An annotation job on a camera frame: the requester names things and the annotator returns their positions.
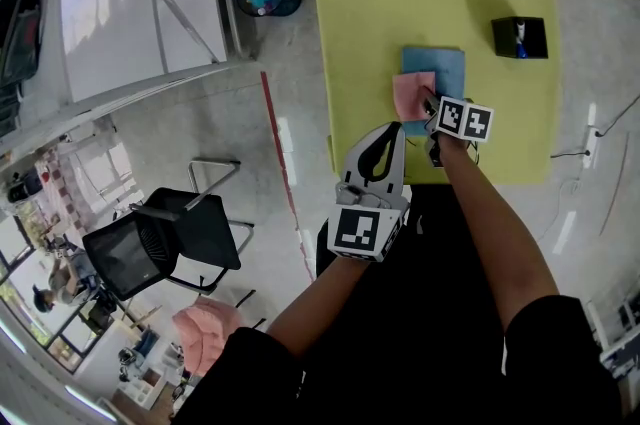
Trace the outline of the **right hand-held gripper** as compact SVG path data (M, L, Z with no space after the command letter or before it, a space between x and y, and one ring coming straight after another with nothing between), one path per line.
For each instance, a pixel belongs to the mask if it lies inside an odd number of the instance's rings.
M431 116L424 125L427 136L425 150L432 166L441 168L439 134L465 141L474 147L479 161L478 145L489 139L494 110L469 100L438 97L430 88L423 87L423 109Z

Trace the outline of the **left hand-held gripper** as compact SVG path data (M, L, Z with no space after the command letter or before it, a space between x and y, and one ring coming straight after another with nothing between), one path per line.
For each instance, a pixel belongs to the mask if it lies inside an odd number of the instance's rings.
M400 122L371 130L349 150L343 182L336 186L336 204L328 218L327 248L335 255L384 261L409 209L409 201L399 193L405 151L406 136ZM381 186L391 194L375 194L355 185Z

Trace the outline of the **pink cloth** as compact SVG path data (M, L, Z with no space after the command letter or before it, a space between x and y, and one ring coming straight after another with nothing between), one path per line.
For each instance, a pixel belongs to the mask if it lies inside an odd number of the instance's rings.
M429 98L435 96L435 73L415 72L394 75L392 78L393 99L401 122L428 120Z

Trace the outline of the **blue cloth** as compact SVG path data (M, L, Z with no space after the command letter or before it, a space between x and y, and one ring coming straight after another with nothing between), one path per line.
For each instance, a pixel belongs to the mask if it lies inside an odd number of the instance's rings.
M402 49L402 72L434 72L435 94L463 100L465 89L465 54L458 49L405 47ZM426 137L427 120L401 122L407 137Z

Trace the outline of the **person's left forearm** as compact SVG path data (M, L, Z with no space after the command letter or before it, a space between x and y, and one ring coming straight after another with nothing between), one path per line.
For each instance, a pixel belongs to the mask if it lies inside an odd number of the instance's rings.
M303 358L331 326L369 263L337 257L267 330L296 358Z

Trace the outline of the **person's right forearm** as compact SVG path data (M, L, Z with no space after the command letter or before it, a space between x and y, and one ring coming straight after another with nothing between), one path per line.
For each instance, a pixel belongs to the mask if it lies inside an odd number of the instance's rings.
M466 143L438 135L440 159L467 222L504 328L535 300L559 293L533 236L471 160Z

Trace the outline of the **black pen holder box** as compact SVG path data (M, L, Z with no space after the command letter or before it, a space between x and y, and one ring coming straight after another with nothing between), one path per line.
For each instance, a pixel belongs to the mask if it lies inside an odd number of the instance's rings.
M515 20L522 18L526 24L524 46L526 59L547 59L548 47L545 24L542 18L511 16L491 21L494 51L499 57L519 59L516 54Z

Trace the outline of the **red floor tape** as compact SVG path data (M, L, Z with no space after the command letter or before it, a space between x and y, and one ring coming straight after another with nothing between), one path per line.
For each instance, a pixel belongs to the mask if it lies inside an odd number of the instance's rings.
M267 113L268 113L268 118L269 118L269 124L270 124L271 132L272 132L273 142L274 142L274 146L275 146L275 149L276 149L276 154L277 154L277 158L278 158L278 162L279 162L281 175L282 175L282 180L283 180L284 189L285 189L285 193L286 193L287 203L288 203L289 210L290 210L290 212L292 214L292 217L293 217L293 220L294 220L294 226L295 226L294 227L294 231L296 232L297 237L298 237L299 250L300 250L300 253L301 253L301 256L302 256L303 265L304 265L304 268L305 268L306 273L308 275L308 278L309 278L310 282L313 282L314 281L314 273L313 273L312 267L309 264L309 259L307 257L306 248L305 248L305 244L304 244L304 240L303 240L303 236L302 236L302 231L300 229L299 218L298 218L298 214L297 214L297 211L296 211L296 207L295 207L295 202L294 202L291 186L289 184L288 171L287 171L287 167L286 167L284 151L283 151L282 143L281 143L281 139L280 139L279 129L278 129L275 110L274 110L274 104L273 104L273 100L272 100L271 92L270 92L270 87L269 87L269 82L268 82L267 74L266 74L265 71L260 71L260 82L261 82L261 87L262 87L262 91L263 91L263 95L264 95L264 99L265 99L265 103L266 103L266 108L267 108Z

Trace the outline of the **white power strip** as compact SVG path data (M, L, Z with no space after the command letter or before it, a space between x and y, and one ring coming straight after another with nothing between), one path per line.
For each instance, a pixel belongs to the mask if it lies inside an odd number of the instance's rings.
M593 125L588 125L585 137L584 154L582 155L582 165L584 169L589 169L592 166L600 138L601 134L599 130Z

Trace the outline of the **black mesh chair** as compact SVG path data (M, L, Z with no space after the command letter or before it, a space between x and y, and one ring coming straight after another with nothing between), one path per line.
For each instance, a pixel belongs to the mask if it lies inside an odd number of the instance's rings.
M190 192L156 189L143 204L83 237L89 260L104 286L120 300L168 281L209 295L228 271L241 268L240 253L252 240L254 225L227 217L213 191L240 169L238 160L195 158L188 164ZM211 283L174 275L183 257L220 269Z

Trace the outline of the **person's black shirt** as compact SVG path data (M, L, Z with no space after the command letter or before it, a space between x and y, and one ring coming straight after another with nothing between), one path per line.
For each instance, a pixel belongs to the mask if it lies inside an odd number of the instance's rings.
M579 300L503 326L448 185L409 223L302 359L241 328L171 425L616 425L621 397Z

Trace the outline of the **pink jacket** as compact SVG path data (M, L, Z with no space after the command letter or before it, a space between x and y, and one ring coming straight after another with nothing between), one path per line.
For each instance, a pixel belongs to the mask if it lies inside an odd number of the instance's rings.
M203 296L174 314L172 322L178 331L186 370L200 377L220 357L228 337L243 326L236 307Z

